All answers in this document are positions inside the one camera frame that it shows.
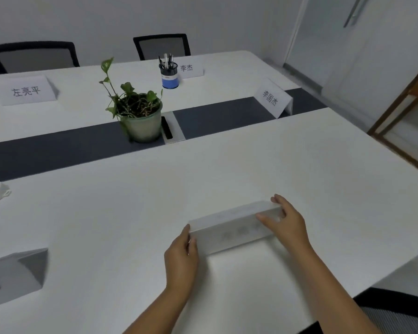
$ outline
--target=finger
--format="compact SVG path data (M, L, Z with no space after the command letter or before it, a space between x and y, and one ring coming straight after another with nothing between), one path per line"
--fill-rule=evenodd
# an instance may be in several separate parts
M282 207L284 208L284 211L286 214L288 214L288 212L297 212L296 209L294 208L294 206L291 205L290 202L288 202L284 197L282 197L281 195L275 194L274 195L274 199L276 200L276 202L280 205L282 205Z
M183 248L186 248L189 243L189 230L190 225L187 224L186 226L184 226L180 235L176 237L175 240L172 242L172 245L182 246Z
M277 223L270 217L257 213L255 217L260 220L260 222L265 225L268 229L274 232Z
M198 247L196 246L196 239L190 238L189 242L189 257L193 260L198 260Z

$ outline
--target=white name card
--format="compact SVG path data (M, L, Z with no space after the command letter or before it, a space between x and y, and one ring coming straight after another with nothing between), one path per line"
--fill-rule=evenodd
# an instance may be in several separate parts
M178 74L181 78L203 76L203 64L198 56L174 57L173 62L178 65Z
M292 97L269 78L264 80L262 86L255 93L254 98L275 118L279 118L284 110L292 115Z
M3 106L56 100L44 75L0 80L0 102Z

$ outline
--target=right hand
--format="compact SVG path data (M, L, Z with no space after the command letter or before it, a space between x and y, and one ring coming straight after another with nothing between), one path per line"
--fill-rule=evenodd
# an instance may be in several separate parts
M284 217L276 222L270 217L257 213L255 216L279 239L289 252L311 248L305 220L302 215L282 196L274 195L271 202L280 204Z

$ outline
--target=office chair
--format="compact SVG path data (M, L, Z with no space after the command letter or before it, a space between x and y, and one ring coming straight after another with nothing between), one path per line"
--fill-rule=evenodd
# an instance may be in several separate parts
M0 44L0 74L79 67L72 42L33 41Z
M133 42L141 61L157 59L158 55L163 57L165 53L175 57L190 56L186 34L139 36L134 37Z

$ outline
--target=pen holder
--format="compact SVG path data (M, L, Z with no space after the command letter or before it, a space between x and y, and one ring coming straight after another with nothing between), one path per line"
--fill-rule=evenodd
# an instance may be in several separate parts
M178 65L174 62L173 68L164 69L159 65L161 70L161 78L163 81L163 87L166 89L175 89L179 86L180 81L178 80Z

